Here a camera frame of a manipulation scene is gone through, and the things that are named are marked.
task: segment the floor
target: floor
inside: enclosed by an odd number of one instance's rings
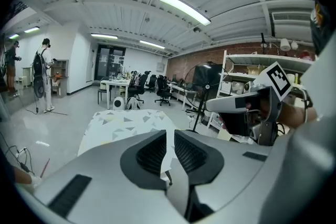
[[[0,124],[1,132],[9,146],[16,145],[19,151],[23,147],[29,149],[32,156],[33,171],[36,175],[42,173],[48,159],[50,159],[50,162],[45,170],[44,178],[77,156],[83,134],[92,116],[96,112],[106,110],[106,94],[102,95],[102,101],[97,104],[97,89],[98,87],[91,86],[64,98],[53,96],[52,104],[56,107],[54,112],[67,115],[43,114],[43,108],[41,107],[38,115],[26,111],[22,107],[22,103],[26,106],[26,109],[33,112],[36,110],[30,87],[19,90],[20,99],[15,98],[5,101],[12,116],[9,122]],[[119,92],[113,91],[112,100],[117,95],[119,95]],[[192,129],[195,120],[189,118],[186,112],[182,110],[180,101],[172,100],[171,106],[167,104],[160,106],[158,102],[154,103],[154,100],[159,99],[159,97],[151,92],[145,92],[145,94],[140,95],[140,98],[144,100],[141,109],[161,110],[173,121],[177,128],[181,130]],[[207,129],[202,124],[197,125],[196,131],[211,137],[216,137],[218,133],[213,127]],[[7,150],[3,141],[1,141],[1,148]],[[7,154],[7,158],[12,164],[15,164],[15,159],[11,154]],[[19,159],[25,161],[25,153],[22,153]]]

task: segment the white pants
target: white pants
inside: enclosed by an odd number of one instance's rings
[[[43,82],[44,82],[44,98],[40,98],[41,106],[45,105],[46,109],[50,109],[52,107],[51,104],[51,81],[50,76],[43,76]]]

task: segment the brick wall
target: brick wall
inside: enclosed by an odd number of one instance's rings
[[[262,48],[260,43],[245,43],[245,44],[235,44],[235,45],[227,45],[222,47],[217,47],[213,49],[203,50],[194,52],[187,55],[182,55],[179,57],[175,57],[168,60],[166,76],[170,79],[173,78],[173,74],[176,74],[177,79],[184,79],[188,74],[189,70],[191,70],[194,66],[205,63],[207,61],[212,61],[217,64],[223,63],[224,50],[227,50],[227,54],[251,54],[252,52],[257,51],[258,54],[262,54]],[[298,50],[290,50],[287,52],[287,55],[290,57],[298,57],[304,50],[311,52],[311,56],[314,59],[314,48],[299,45]],[[279,51],[280,55],[284,56],[285,53],[283,51]],[[266,48],[265,54],[269,55],[277,55],[277,48]],[[235,72],[244,72],[247,73],[247,69],[244,66],[235,67]]]

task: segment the fluorescent ceiling light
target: fluorescent ceiling light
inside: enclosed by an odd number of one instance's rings
[[[14,38],[17,38],[19,35],[18,34],[13,34],[12,36],[10,36],[9,38],[10,39],[14,39]]]
[[[160,0],[160,1],[167,3],[175,8],[178,8],[184,13],[187,13],[188,15],[193,17],[195,20],[198,20],[202,25],[209,25],[211,23],[211,21],[208,18],[204,17],[197,10],[190,7],[188,4],[185,4],[181,0]]]
[[[103,38],[112,38],[112,39],[118,39],[116,36],[109,36],[109,35],[101,35],[101,34],[91,34],[92,37],[103,37]]]
[[[164,49],[164,47],[162,47],[162,46],[159,46],[159,45],[156,45],[156,44],[153,44],[153,43],[149,43],[149,42],[147,42],[147,41],[142,41],[142,40],[140,40],[140,43],[144,43],[144,44],[147,44],[147,45],[151,45],[151,46],[154,46],[154,47],[158,47],[158,48],[160,48],[160,49]]]
[[[40,29],[40,28],[36,26],[36,27],[33,27],[31,29],[26,30],[25,33],[30,33],[30,32],[36,31],[38,29]]]

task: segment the air conditioning vent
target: air conditioning vent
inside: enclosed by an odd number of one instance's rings
[[[310,21],[310,12],[273,12],[274,23],[290,23],[290,22],[303,22]]]

